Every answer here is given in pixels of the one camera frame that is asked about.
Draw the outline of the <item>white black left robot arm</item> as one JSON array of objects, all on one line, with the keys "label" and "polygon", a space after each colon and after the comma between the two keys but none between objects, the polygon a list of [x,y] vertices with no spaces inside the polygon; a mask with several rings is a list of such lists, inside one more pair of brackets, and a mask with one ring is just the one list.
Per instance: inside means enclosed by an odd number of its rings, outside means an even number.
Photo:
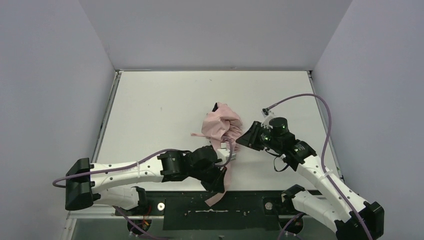
[{"label": "white black left robot arm", "polygon": [[67,211],[94,204],[124,210],[144,208],[146,191],[138,183],[182,182],[187,178],[200,181],[207,192],[223,193],[227,166],[235,157],[231,149],[207,145],[194,151],[164,149],[135,162],[105,164],[81,158],[63,179],[64,207]]}]

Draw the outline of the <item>pink and black umbrella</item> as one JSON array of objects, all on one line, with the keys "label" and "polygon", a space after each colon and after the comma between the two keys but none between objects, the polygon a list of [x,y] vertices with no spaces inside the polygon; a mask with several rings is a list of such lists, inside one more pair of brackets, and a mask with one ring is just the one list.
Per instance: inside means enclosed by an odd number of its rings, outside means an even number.
[{"label": "pink and black umbrella", "polygon": [[[236,139],[242,135],[242,128],[243,123],[240,116],[227,104],[217,102],[212,111],[206,114],[202,122],[201,133],[191,133],[190,135],[208,139],[215,150],[220,149],[222,143],[225,143],[227,149],[231,152],[231,156],[235,157],[237,151],[240,149],[239,145],[236,143]],[[205,203],[209,207],[221,201],[232,183],[231,162],[225,159],[221,166],[226,170],[223,179],[224,192],[217,193],[207,199]]]}]

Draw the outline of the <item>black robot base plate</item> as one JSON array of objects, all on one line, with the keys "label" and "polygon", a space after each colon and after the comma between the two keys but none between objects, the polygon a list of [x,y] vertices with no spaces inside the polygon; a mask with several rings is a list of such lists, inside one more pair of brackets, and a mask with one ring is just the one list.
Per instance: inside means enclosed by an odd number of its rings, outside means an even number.
[{"label": "black robot base plate", "polygon": [[284,203],[280,190],[228,191],[213,206],[207,191],[146,191],[141,206],[123,214],[140,222],[157,217],[164,231],[245,230],[274,231],[298,214]]}]

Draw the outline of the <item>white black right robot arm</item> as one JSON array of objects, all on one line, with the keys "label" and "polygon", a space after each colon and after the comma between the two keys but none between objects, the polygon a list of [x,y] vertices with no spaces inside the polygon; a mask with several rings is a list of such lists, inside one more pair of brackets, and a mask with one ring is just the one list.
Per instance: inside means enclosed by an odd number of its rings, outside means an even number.
[{"label": "white black right robot arm", "polygon": [[236,143],[256,150],[272,150],[297,174],[308,180],[325,199],[295,184],[281,194],[282,203],[311,216],[332,230],[339,240],[377,240],[384,234],[385,211],[353,192],[327,167],[316,151],[289,131],[288,121],[274,117],[267,123],[254,121]]}]

